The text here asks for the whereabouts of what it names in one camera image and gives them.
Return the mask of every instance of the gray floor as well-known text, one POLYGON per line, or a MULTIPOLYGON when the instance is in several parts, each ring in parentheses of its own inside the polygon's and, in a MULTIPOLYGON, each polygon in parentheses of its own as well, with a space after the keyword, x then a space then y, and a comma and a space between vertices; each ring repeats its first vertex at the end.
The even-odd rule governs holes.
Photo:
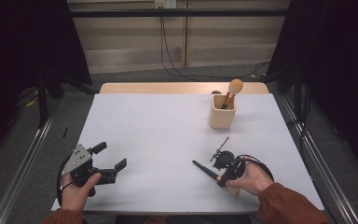
MULTIPOLYGON (((254 67, 250 65, 234 65, 182 68, 179 70, 183 74, 226 77, 197 77, 200 81, 230 81, 231 78, 227 78, 227 76, 243 76, 253 69, 254 67)), ((260 69, 257 74, 265 72, 266 67, 260 69)), ((105 82, 192 81, 185 77, 174 77, 163 70, 100 74, 93 75, 92 79, 94 90, 100 89, 105 82)), ((257 81, 258 79, 242 78, 243 81, 257 81)), ((14 195, 16 200, 9 208, 10 213, 4 218, 6 223, 40 223, 41 220, 51 214, 49 210, 55 199, 55 181, 58 168, 63 158, 76 146, 93 100, 92 95, 86 95, 71 86, 63 85, 63 88, 65 95, 61 100, 48 98, 49 111, 53 111, 53 108, 57 105, 57 113, 48 129, 46 139, 34 155, 32 169, 26 174, 19 194, 14 195)), ((274 93, 283 117, 289 121, 290 118, 282 103, 283 95, 276 92, 276 83, 269 83, 268 89, 274 93)), ((289 93, 287 97, 292 98, 292 93, 289 93)), ((33 143, 37 132, 37 105, 25 107, 21 105, 22 103, 19 102, 17 117, 0 144, 0 202, 9 189, 19 167, 21 167, 22 159, 33 143)), ((358 160, 351 153, 348 143, 334 135, 332 131, 334 124, 313 101, 311 101, 307 127, 358 216, 358 160)), ((289 129, 294 141, 298 144, 298 132, 294 126, 289 127, 289 129)), ((305 155, 310 173, 334 219, 337 223, 346 223, 308 153, 305 153, 305 155)), ((87 215, 87 219, 90 223, 113 223, 115 217, 112 215, 87 215)))

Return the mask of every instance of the person's arm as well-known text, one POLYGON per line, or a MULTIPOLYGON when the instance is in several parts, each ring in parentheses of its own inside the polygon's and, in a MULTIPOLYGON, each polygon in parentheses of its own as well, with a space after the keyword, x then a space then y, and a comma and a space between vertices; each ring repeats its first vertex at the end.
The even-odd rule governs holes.
POLYGON ((263 224, 329 223, 327 217, 305 196, 274 183, 263 169, 252 162, 246 162, 241 178, 228 180, 226 185, 258 196, 261 204, 257 215, 263 224))
POLYGON ((72 177, 66 175, 62 180, 62 206, 53 215, 46 218, 42 224, 81 224, 83 223, 83 208, 89 197, 90 190, 101 179, 101 174, 92 175, 83 187, 72 184, 72 177))

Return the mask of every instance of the human hand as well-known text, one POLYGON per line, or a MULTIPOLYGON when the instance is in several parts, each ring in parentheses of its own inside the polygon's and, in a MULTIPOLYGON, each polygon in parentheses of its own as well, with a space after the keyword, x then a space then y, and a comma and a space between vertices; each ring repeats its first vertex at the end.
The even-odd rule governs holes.
POLYGON ((62 191, 62 206, 61 209, 68 211, 83 211, 84 205, 89 197, 90 190, 101 179, 101 174, 96 173, 92 175, 83 187, 78 187, 74 184, 71 175, 66 175, 62 179, 62 186, 68 186, 62 191))
POLYGON ((226 186, 230 188, 242 188, 257 196, 259 193, 274 183, 274 181, 266 174, 266 172, 257 164, 251 161, 247 161, 245 165, 245 173, 243 173, 243 175, 236 180, 226 181, 226 186))

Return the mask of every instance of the wooden brush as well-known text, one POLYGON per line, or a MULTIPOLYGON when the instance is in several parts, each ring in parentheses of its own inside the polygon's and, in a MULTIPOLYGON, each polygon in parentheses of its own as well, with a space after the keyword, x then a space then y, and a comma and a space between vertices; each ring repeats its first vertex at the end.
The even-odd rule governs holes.
POLYGON ((229 104, 234 100, 236 94, 238 94, 243 87, 243 83, 239 79, 234 79, 229 83, 226 100, 223 103, 221 109, 226 109, 229 104))

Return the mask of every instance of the brush head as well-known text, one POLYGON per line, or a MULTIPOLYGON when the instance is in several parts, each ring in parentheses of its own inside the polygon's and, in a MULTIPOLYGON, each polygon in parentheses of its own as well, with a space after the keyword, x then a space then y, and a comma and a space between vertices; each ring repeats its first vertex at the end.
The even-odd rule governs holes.
POLYGON ((234 79, 229 83, 228 92, 233 95, 236 95, 242 90, 242 87, 243 87, 242 81, 239 79, 234 79))

